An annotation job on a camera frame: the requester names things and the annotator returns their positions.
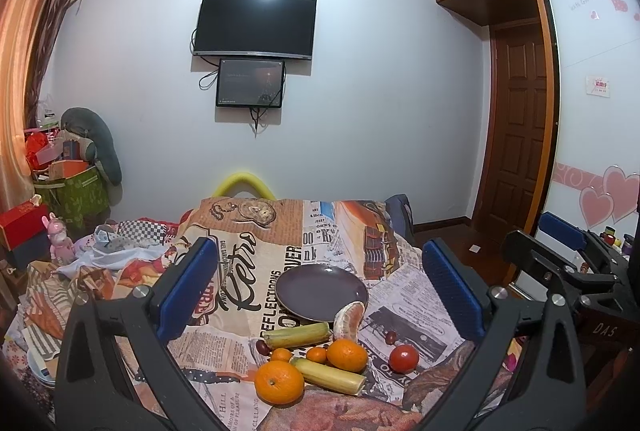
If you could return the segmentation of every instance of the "green fabric basket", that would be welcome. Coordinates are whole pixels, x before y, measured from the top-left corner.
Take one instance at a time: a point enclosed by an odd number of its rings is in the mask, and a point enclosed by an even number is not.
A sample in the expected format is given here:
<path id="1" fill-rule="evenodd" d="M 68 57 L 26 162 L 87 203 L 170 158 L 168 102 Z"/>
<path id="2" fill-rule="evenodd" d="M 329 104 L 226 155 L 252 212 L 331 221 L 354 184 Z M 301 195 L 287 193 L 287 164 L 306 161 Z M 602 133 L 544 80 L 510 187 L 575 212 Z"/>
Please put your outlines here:
<path id="1" fill-rule="evenodd" d="M 83 227 L 85 216 L 96 215 L 109 207 L 106 186 L 95 166 L 71 178 L 36 180 L 33 186 L 58 218 L 78 229 Z"/>

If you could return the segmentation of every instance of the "curtain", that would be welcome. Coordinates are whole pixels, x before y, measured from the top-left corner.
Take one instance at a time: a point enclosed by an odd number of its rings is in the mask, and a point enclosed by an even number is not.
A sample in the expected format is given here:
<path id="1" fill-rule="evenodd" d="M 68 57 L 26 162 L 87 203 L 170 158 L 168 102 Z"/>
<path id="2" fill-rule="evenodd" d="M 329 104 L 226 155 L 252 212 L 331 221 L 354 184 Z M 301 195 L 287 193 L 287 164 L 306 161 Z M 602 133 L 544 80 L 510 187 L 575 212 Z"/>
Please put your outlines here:
<path id="1" fill-rule="evenodd" d="M 0 0 L 0 212 L 33 195 L 24 150 L 24 98 L 46 0 Z"/>
<path id="2" fill-rule="evenodd" d="M 42 79 L 44 72 L 47 70 L 53 45 L 56 42 L 69 1 L 47 0 L 38 24 L 24 103 L 24 118 L 29 128 L 36 127 L 36 109 L 38 107 Z"/>

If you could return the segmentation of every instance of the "metal bolt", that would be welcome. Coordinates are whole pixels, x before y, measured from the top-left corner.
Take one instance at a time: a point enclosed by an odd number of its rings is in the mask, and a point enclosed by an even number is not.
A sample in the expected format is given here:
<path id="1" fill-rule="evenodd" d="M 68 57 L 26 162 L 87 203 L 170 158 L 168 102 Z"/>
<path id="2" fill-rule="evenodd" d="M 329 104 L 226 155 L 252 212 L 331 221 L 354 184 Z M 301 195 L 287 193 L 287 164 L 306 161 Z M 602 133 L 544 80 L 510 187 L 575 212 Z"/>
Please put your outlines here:
<path id="1" fill-rule="evenodd" d="M 566 300 L 560 294 L 553 294 L 553 296 L 551 296 L 551 303 L 556 306 L 564 306 L 566 304 Z"/>
<path id="2" fill-rule="evenodd" d="M 77 305 L 86 305 L 89 301 L 89 294 L 87 294 L 86 292 L 78 292 L 78 295 L 76 296 L 76 304 Z"/>
<path id="3" fill-rule="evenodd" d="M 138 285 L 133 287 L 133 297 L 142 298 L 148 296 L 151 289 L 146 285 Z"/>
<path id="4" fill-rule="evenodd" d="M 507 299 L 509 297 L 509 293 L 503 286 L 494 286 L 491 289 L 491 296 L 495 297 L 495 299 Z"/>

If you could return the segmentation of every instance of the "yellow foam arch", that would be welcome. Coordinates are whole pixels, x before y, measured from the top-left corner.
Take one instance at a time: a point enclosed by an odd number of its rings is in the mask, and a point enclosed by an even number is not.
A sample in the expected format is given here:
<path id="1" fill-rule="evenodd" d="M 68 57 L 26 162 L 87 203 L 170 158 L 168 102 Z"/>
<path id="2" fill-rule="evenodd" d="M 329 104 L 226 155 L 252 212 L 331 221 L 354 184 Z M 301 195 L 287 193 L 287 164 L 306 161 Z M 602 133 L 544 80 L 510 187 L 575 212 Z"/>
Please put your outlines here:
<path id="1" fill-rule="evenodd" d="M 218 188 L 213 191 L 212 196 L 225 196 L 229 189 L 241 182 L 249 184 L 251 187 L 253 187 L 258 195 L 260 195 L 260 198 L 266 198 L 267 200 L 276 199 L 271 190 L 264 184 L 262 180 L 260 180 L 256 175 L 244 171 L 233 173 L 226 177 L 222 181 L 222 184 L 220 184 Z"/>

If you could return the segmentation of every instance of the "pink rabbit figurine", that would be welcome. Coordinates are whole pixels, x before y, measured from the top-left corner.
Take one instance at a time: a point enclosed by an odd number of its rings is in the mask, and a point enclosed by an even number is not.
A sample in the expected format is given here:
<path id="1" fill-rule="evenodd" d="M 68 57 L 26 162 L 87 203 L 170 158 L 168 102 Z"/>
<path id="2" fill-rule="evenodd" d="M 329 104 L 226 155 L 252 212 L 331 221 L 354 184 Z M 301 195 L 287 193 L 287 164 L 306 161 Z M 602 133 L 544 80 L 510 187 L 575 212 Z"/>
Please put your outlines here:
<path id="1" fill-rule="evenodd" d="M 75 261 L 76 250 L 71 238 L 66 236 L 65 222 L 50 213 L 48 219 L 46 216 L 42 217 L 42 224 L 45 226 L 51 242 L 51 247 L 49 248 L 51 263 L 62 267 Z"/>

